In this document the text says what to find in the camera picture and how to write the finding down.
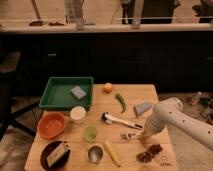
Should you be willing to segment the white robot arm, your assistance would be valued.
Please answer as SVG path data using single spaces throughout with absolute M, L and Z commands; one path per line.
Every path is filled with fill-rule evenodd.
M 167 124 L 171 124 L 213 151 L 213 126 L 187 116 L 182 110 L 183 103 L 176 97 L 156 103 L 139 138 L 147 139 L 159 134 Z

